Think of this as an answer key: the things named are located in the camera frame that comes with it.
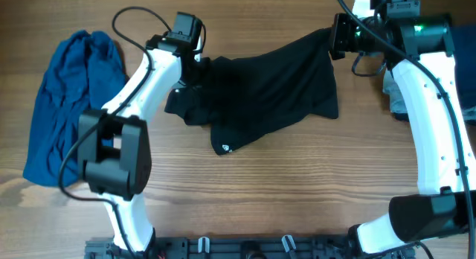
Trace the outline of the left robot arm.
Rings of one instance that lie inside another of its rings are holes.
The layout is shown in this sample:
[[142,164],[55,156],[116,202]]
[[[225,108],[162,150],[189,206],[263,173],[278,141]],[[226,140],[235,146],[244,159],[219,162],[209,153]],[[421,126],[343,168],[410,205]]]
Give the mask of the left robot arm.
[[106,206],[114,237],[105,244],[111,258],[149,258],[155,229],[142,194],[152,157],[147,124],[167,93],[193,73],[205,46],[206,28],[179,12],[173,26],[141,47],[141,64],[127,84],[99,110],[79,118],[79,178]]

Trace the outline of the black polo shirt with logo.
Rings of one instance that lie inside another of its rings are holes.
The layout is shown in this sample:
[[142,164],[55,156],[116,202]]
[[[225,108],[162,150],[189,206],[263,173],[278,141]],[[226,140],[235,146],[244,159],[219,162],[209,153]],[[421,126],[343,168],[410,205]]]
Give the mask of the black polo shirt with logo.
[[165,111],[189,126],[209,125],[219,156],[309,114],[336,119],[330,34],[329,28],[319,29],[256,57],[204,59],[199,76],[169,94]]

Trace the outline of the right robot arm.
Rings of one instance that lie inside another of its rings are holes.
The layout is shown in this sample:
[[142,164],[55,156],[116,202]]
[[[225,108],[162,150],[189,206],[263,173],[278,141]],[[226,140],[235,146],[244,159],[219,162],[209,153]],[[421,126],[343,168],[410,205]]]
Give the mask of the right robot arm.
[[423,16],[420,0],[355,0],[335,16],[330,54],[382,54],[415,144],[418,192],[396,196],[383,216],[353,226],[353,255],[372,258],[456,234],[475,256],[475,155],[455,78],[451,17]]

